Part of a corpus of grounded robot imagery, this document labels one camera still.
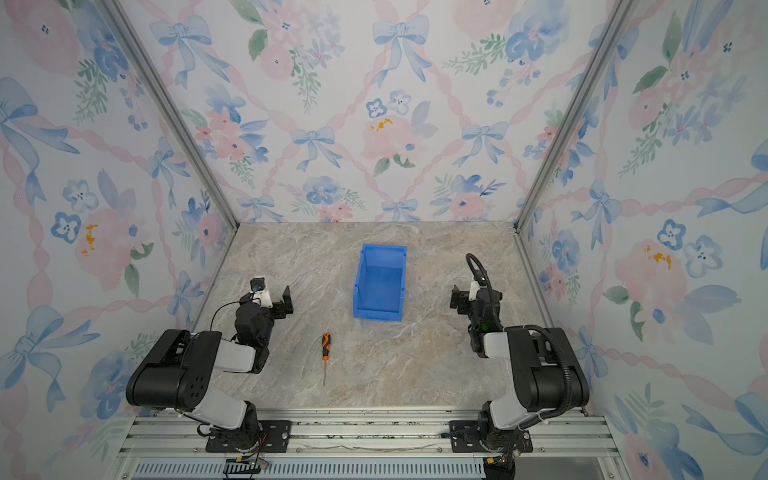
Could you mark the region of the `orange black screwdriver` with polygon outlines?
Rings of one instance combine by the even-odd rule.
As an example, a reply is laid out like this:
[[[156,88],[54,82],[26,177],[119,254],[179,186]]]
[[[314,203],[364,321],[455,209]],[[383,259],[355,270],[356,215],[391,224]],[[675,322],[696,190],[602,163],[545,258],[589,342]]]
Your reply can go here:
[[[323,386],[326,386],[328,362],[330,360],[330,351],[332,346],[332,337],[329,332],[322,335],[321,350],[323,361]]]

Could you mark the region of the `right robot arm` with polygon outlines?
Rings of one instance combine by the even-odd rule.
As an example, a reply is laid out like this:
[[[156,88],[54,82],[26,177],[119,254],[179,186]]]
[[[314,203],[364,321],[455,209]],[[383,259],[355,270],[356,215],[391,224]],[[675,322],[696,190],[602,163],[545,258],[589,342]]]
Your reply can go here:
[[[575,352],[560,328],[501,324],[502,293],[473,282],[468,290],[453,287],[450,307],[469,320],[472,351],[483,359],[509,363],[512,386],[502,397],[485,402],[472,422],[451,421],[442,436],[455,453],[492,454],[533,450],[530,429],[581,408],[590,390]]]

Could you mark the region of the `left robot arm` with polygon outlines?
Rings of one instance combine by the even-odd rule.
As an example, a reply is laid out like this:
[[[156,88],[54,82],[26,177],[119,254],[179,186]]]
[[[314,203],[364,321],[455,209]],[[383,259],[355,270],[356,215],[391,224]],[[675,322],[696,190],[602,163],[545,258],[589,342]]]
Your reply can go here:
[[[231,340],[220,331],[169,329],[156,341],[126,387],[133,406],[171,409],[198,423],[208,453],[285,453],[292,422],[258,417],[256,406],[211,384],[217,371],[259,374],[266,366],[275,322],[293,313],[289,288],[273,300],[265,279],[237,301]]]

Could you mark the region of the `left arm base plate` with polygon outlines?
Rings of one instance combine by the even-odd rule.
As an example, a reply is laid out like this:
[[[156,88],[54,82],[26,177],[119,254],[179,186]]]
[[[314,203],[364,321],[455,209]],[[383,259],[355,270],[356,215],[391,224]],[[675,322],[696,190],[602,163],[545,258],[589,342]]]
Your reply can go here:
[[[206,453],[285,453],[293,423],[289,420],[260,420],[235,430],[212,428]]]

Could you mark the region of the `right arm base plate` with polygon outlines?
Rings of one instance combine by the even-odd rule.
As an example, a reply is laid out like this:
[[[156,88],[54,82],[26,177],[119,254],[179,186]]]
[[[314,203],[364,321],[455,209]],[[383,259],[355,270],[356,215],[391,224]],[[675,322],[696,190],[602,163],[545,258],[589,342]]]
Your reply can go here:
[[[453,453],[531,453],[533,444],[528,432],[520,430],[498,430],[481,426],[480,422],[452,420],[448,431],[440,434],[448,439]]]

